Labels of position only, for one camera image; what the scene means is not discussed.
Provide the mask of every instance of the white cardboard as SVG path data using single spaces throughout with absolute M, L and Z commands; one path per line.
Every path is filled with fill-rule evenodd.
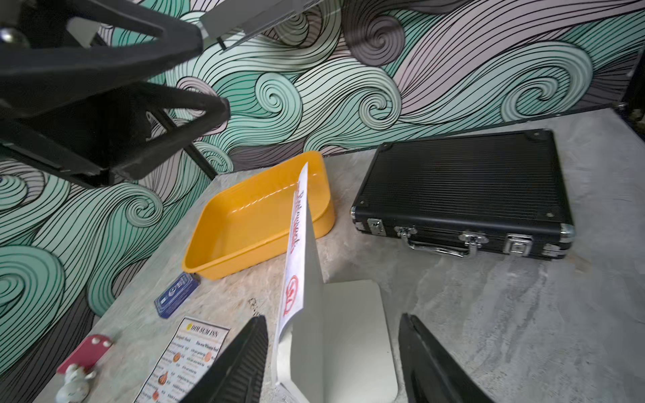
M 307 182 L 308 163 L 303 166 L 300 172 L 298 189 L 293 195 L 293 210 L 291 224 L 289 225 L 289 243 L 286 250 L 286 267 L 284 269 L 278 335 L 282 335 L 284 327 L 303 308 L 305 287 L 304 240 L 307 236 Z
M 306 167 L 303 172 L 297 195 Z M 398 385 L 379 286 L 371 280 L 324 284 L 304 189 L 305 202 L 296 199 L 292 213 L 273 383 L 297 403 L 390 403 Z M 297 292 L 288 297 L 294 275 Z

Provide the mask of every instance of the metal bracket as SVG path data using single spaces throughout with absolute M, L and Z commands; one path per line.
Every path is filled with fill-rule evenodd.
M 544 250 L 542 250 L 542 254 L 548 257 L 563 256 L 566 255 L 566 252 L 566 250 L 561 250 L 560 246 L 553 244 L 544 245 Z
M 533 246 L 533 237 L 520 233 L 509 233 L 506 235 L 506 244 L 504 244 L 504 253 L 507 255 L 520 255 L 528 257 Z
M 560 242 L 570 244 L 575 238 L 575 227 L 571 224 L 560 224 Z
M 385 227 L 383 226 L 383 221 L 381 221 L 381 219 L 367 219 L 367 225 L 370 227 L 372 235 L 378 235 L 381 237 L 387 236 L 387 234 L 385 234 Z
M 470 232 L 464 231 L 459 235 L 459 239 L 464 241 L 464 244 L 467 247 L 467 250 L 460 250 L 458 248 L 449 248 L 445 246 L 434 246 L 431 244 L 426 244 L 423 242 L 416 242 L 410 240 L 410 235 L 415 235 L 417 229 L 412 227 L 394 227 L 394 230 L 397 232 L 397 235 L 403 240 L 403 244 L 410 249 L 418 249 L 430 253 L 436 253 L 438 255 L 447 255 L 454 257 L 473 257 L 477 253 L 477 250 L 481 248 L 482 244 L 488 243 L 488 238 L 486 234 L 479 232 Z

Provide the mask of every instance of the gray marble table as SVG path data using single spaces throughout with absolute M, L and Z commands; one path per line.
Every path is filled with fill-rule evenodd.
M 326 282 L 372 279 L 381 287 L 398 358 L 401 314 L 414 313 L 491 397 L 511 402 L 642 402 L 645 399 L 645 144 L 611 111 L 483 130 L 551 128 L 556 135 L 577 240 L 564 260 L 493 253 L 458 260 L 363 235 L 349 209 L 373 151 L 325 159 L 337 212 L 318 240 Z M 266 315 L 273 341 L 284 255 L 203 283 L 168 320 L 152 301 L 181 272 L 203 206 L 260 170 L 218 176 L 164 240 L 93 332 L 116 343 L 86 402 L 131 403 L 179 321 L 231 327 Z M 265 373 L 262 402 L 286 402 Z M 37 398 L 52 402 L 56 376 Z

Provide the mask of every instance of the wave pattern wallpaper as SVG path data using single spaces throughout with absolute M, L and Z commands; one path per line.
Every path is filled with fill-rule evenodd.
M 140 4 L 196 24 L 217 0 Z M 228 98 L 231 119 L 195 143 L 223 173 L 616 101 L 644 43 L 645 0 L 325 0 L 152 81 Z M 98 190 L 18 162 L 0 175 L 1 399 L 29 402 L 208 179 L 183 152 Z

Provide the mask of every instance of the dim sum inn menu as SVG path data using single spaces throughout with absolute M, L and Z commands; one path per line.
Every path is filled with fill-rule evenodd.
M 180 401 L 215 362 L 228 330 L 184 318 L 134 402 Z

